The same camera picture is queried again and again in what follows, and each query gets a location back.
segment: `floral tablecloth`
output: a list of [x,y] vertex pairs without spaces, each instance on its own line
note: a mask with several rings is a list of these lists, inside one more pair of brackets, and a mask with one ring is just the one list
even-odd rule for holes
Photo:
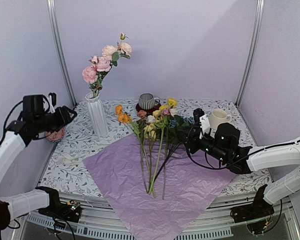
[[[115,107],[119,104],[123,106],[124,111],[128,112],[130,116],[137,118],[137,100],[104,100],[103,106],[109,130],[109,135],[105,137],[94,135],[87,103],[82,101],[78,104],[76,108],[78,116],[66,127],[65,137],[59,142],[49,160],[47,168],[38,183],[39,186],[54,188],[61,193],[103,197],[81,160],[96,154],[116,140],[133,133],[127,125],[121,124],[117,120],[118,116],[116,116]],[[231,124],[241,131],[240,145],[243,147],[255,145],[244,120],[233,102],[224,100],[178,100],[177,109],[181,116],[191,117],[193,110],[197,108],[202,108],[208,114],[214,108],[225,110],[232,115]],[[63,165],[59,162],[61,153],[80,156],[79,162],[76,165]],[[219,197],[253,193],[270,181],[270,174],[267,169],[251,174],[238,175],[222,190]]]

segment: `purple wrapping paper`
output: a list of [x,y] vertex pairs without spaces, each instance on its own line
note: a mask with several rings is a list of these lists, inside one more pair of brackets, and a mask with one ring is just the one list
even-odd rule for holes
[[[227,169],[217,171],[197,166],[188,158],[184,146],[180,146],[167,164],[164,199],[163,171],[154,184],[154,198],[145,190],[140,151],[140,142],[132,134],[83,161],[105,199],[137,240],[173,240],[236,176]],[[152,171],[158,152],[159,142],[153,148]],[[207,165],[202,151],[193,158]],[[208,160],[213,166],[218,166],[216,159],[208,157]],[[163,161],[164,148],[159,167]],[[148,185],[149,173],[145,163],[144,175]]]

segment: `mug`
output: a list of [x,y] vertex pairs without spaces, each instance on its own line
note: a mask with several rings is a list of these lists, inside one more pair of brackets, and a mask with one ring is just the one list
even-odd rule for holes
[[212,110],[212,113],[209,116],[210,128],[217,130],[220,124],[229,123],[231,120],[232,116],[230,114],[227,114],[220,108],[215,108]]
[[159,103],[159,98],[154,97],[151,93],[144,93],[139,98],[139,106],[143,110],[153,109]]

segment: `white wall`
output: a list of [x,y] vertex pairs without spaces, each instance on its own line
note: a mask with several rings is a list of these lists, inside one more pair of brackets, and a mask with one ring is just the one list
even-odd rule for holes
[[[300,136],[300,0],[265,1],[241,112],[258,145]],[[271,169],[274,179],[295,166]],[[291,196],[300,224],[300,191]]]
[[244,73],[255,0],[58,0],[65,60],[76,98],[89,93],[82,70],[121,32],[133,47],[104,81],[101,98],[234,101]]
[[[57,93],[58,105],[70,105],[53,42],[47,2],[0,0],[0,138],[7,114],[23,96],[49,92]],[[10,121],[20,111],[17,108]],[[30,143],[4,177],[0,196],[33,190],[51,147],[47,140]]]

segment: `flower arrangement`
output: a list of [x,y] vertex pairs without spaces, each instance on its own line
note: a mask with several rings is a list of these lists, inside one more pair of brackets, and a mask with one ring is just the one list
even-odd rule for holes
[[131,46],[123,42],[128,37],[124,34],[120,34],[120,43],[117,42],[117,46],[106,45],[102,49],[102,56],[93,56],[89,60],[91,66],[86,67],[82,71],[83,79],[89,84],[89,88],[93,92],[93,98],[99,95],[102,90],[102,82],[105,76],[109,73],[113,66],[118,66],[119,58],[130,59],[132,48]]
[[[115,113],[118,115],[118,121],[123,124],[131,126],[134,134],[140,141],[141,145],[141,169],[142,179],[145,191],[156,198],[155,181],[158,175],[164,171],[164,186],[162,199],[165,196],[166,186],[166,164],[169,161],[172,154],[180,146],[183,141],[178,137],[178,131],[184,130],[189,126],[190,120],[178,115],[176,106],[178,102],[169,98],[167,104],[162,105],[159,110],[154,111],[151,115],[143,110],[137,113],[138,120],[133,121],[132,118],[124,113],[123,107],[118,105],[115,109]],[[155,142],[159,141],[159,150],[155,165],[153,165],[153,149]],[[159,168],[160,153],[164,147],[164,161]],[[148,171],[148,183],[146,183],[144,169],[145,166]]]

